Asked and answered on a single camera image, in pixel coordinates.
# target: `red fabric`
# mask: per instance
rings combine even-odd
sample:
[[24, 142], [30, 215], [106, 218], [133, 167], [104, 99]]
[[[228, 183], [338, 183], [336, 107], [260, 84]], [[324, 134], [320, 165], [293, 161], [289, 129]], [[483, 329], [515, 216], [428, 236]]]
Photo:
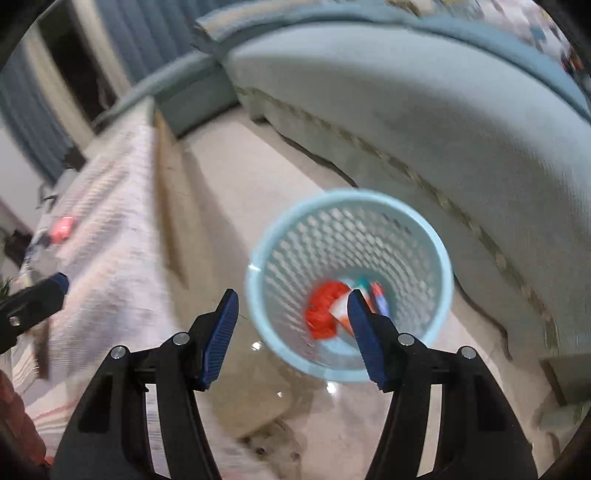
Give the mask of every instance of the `red fabric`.
[[44, 462], [46, 448], [37, 433], [31, 417], [12, 387], [6, 374], [0, 371], [0, 421], [6, 423], [17, 442], [28, 457], [36, 464]]
[[329, 310], [335, 300], [348, 291], [347, 285], [335, 280], [326, 281], [312, 291], [305, 316], [313, 339], [327, 339], [336, 335], [337, 320]]
[[72, 217], [62, 217], [51, 226], [50, 237], [52, 244], [62, 243], [70, 238], [75, 220]]

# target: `metal screw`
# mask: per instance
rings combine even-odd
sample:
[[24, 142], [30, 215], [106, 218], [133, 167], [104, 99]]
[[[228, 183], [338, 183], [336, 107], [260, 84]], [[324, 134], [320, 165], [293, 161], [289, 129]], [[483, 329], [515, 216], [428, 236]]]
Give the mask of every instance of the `metal screw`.
[[476, 358], [476, 350], [474, 350], [471, 346], [463, 346], [462, 350], [460, 350], [462, 357], [467, 358], [468, 360], [472, 360]]
[[411, 346], [414, 343], [414, 337], [410, 333], [401, 333], [398, 335], [398, 343], [404, 346]]
[[180, 333], [177, 333], [175, 336], [173, 336], [173, 343], [175, 345], [184, 345], [190, 339], [191, 339], [191, 337], [189, 336], [189, 334], [187, 332], [180, 332]]
[[117, 345], [111, 350], [111, 358], [118, 360], [119, 358], [123, 358], [125, 353], [125, 347], [122, 345]]

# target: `teal sofa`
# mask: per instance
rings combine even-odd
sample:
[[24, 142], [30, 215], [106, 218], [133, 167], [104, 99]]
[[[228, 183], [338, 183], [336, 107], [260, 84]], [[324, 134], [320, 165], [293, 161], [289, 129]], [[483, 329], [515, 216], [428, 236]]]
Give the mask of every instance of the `teal sofa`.
[[512, 355], [550, 364], [567, 401], [591, 398], [591, 113], [560, 65], [492, 27], [387, 6], [307, 6], [216, 31], [206, 20], [203, 51], [101, 122], [151, 95], [180, 136], [239, 100], [417, 209]]

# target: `patterned fabric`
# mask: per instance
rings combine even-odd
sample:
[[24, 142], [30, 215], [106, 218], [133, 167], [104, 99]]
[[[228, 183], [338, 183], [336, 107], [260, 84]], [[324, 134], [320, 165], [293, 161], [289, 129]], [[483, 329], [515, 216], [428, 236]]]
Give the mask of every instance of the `patterned fabric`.
[[418, 15], [448, 14], [494, 25], [533, 46], [554, 61], [571, 56], [566, 36], [533, 0], [385, 0]]

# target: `pink object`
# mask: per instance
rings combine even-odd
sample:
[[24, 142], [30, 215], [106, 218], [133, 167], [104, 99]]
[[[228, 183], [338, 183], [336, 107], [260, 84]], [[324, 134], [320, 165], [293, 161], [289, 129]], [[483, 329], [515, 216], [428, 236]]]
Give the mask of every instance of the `pink object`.
[[74, 217], [62, 217], [51, 227], [50, 237], [52, 244], [60, 244], [70, 238], [74, 224]]

